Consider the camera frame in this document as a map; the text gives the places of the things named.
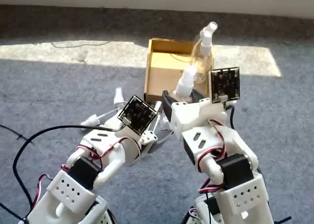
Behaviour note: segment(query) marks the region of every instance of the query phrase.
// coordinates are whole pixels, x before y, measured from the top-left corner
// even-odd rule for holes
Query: white bottle cap
[[[204,37],[204,33],[206,31],[209,31],[211,34],[213,34],[218,28],[218,24],[216,22],[210,22],[206,27],[204,27],[201,31],[200,31],[200,37],[201,39]]]
[[[197,72],[195,67],[186,67],[182,77],[179,79],[176,93],[181,97],[188,97],[192,93],[194,87],[194,77]]]
[[[218,28],[218,24],[216,22],[210,22],[207,27],[206,31],[210,31],[213,34]]]
[[[117,87],[116,88],[116,92],[113,98],[113,104],[114,105],[118,105],[121,103],[124,103],[124,98],[123,98],[123,94],[122,94],[122,88],[121,87]]]
[[[201,47],[200,47],[200,51],[202,53],[203,56],[209,56],[211,53],[211,46],[212,46],[212,34],[210,31],[205,31],[203,38],[202,38],[202,42],[201,42]]]
[[[92,126],[92,127],[94,127],[94,126],[99,125],[100,121],[99,121],[97,115],[94,114],[94,115],[91,115],[87,120],[81,122],[80,124],[82,126]]]

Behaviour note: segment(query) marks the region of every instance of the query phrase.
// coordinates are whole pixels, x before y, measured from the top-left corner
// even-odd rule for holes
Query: clear plastic bottle
[[[197,69],[195,83],[203,83],[206,74],[212,69],[212,34],[217,30],[218,24],[210,22],[196,36],[191,53],[190,65]]]
[[[191,93],[194,87],[195,74],[195,67],[186,67],[182,74],[182,77],[178,81],[176,89],[170,92],[169,96],[171,96],[178,102],[192,103],[193,97],[191,96]]]

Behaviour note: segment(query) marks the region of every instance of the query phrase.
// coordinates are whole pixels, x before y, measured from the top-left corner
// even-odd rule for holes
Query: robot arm
[[[215,213],[217,223],[273,224],[265,183],[256,172],[258,159],[239,134],[224,125],[226,118],[223,104],[212,104],[209,98],[188,105],[172,104],[171,126],[175,134],[183,140],[198,171],[206,173],[211,184],[218,187],[212,194],[219,209]],[[223,147],[224,156],[217,159],[211,152],[222,153]],[[207,201],[195,205],[203,224],[210,223]]]
[[[157,140],[153,132],[145,131],[156,114],[145,102],[133,96],[122,111],[104,124],[106,128],[120,130],[93,130],[85,135],[67,160],[65,169],[59,171],[28,215],[29,223],[98,224],[105,219],[104,223],[114,223],[108,221],[108,212],[104,213],[107,203],[97,196],[97,190],[124,163],[135,164],[142,151]],[[141,124],[135,122],[134,116]]]

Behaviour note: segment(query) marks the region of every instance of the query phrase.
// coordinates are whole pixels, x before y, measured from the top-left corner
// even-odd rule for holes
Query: black circuit board
[[[133,95],[119,114],[118,119],[140,136],[156,115],[157,112],[152,107]]]
[[[223,68],[211,71],[211,101],[221,102],[240,99],[239,67]]]

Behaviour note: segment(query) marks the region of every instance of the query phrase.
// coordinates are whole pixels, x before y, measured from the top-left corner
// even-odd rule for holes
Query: cardboard box
[[[169,39],[151,39],[148,46],[144,100],[147,103],[161,100],[164,90],[174,90],[182,73],[190,63],[193,43]],[[206,81],[194,88],[208,96]]]

